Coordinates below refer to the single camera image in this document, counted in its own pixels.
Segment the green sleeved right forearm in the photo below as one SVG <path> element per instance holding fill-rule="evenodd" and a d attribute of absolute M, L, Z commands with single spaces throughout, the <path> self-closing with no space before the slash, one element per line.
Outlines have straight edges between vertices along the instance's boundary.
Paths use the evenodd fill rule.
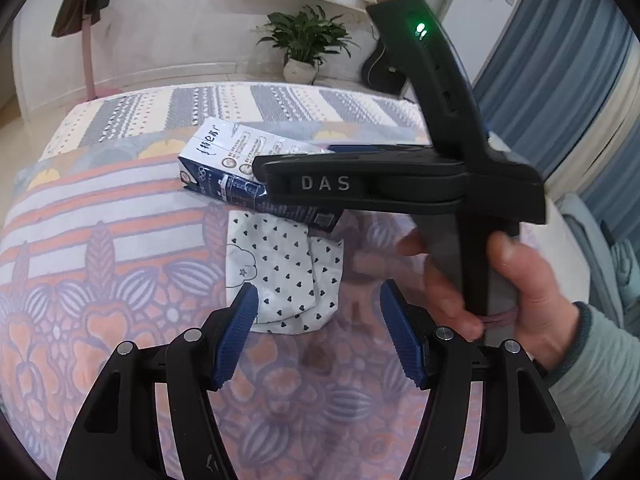
<path fill-rule="evenodd" d="M 547 384 L 567 426 L 605 453 L 639 415 L 639 339 L 578 302 L 576 337 Z"/>

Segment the person's right hand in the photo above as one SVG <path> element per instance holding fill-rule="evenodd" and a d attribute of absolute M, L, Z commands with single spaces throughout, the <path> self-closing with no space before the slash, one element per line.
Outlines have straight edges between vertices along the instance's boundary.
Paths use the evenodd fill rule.
<path fill-rule="evenodd" d="M 551 372 L 561 364 L 576 337 L 578 307 L 561 294 L 549 263 L 536 250 L 503 232 L 488 238 L 487 260 L 491 276 L 497 280 L 490 290 L 498 294 L 502 309 L 496 318 L 508 321 L 514 338 Z M 431 257 L 425 260 L 423 281 L 427 310 L 438 324 L 451 327 L 468 341 L 484 335 L 488 316 L 471 312 L 471 305 Z"/>

